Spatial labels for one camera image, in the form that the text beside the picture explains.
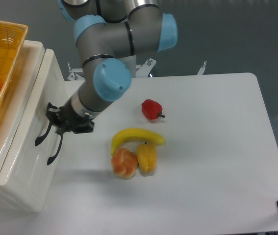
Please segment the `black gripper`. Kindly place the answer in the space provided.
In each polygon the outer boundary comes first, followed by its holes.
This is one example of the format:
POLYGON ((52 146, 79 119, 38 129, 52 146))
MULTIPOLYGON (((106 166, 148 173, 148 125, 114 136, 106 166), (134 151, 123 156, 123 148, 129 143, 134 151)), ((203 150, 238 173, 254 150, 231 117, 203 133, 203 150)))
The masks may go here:
POLYGON ((78 115, 68 100, 60 108, 47 104, 46 116, 52 125, 55 125, 55 133, 63 135, 65 132, 73 132, 75 134, 91 133, 94 129, 94 123, 89 119, 88 115, 83 117, 78 115))

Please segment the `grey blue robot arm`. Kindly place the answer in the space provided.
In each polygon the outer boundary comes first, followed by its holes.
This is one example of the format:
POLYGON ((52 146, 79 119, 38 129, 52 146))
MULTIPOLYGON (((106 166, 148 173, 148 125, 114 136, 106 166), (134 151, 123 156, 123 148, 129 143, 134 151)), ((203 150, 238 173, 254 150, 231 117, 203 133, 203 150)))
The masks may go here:
POLYGON ((74 41, 85 82, 61 107, 48 105, 47 116, 59 135, 88 133, 92 120, 130 87, 122 59, 172 48, 178 40, 173 15, 155 0, 61 0, 73 20, 74 41))

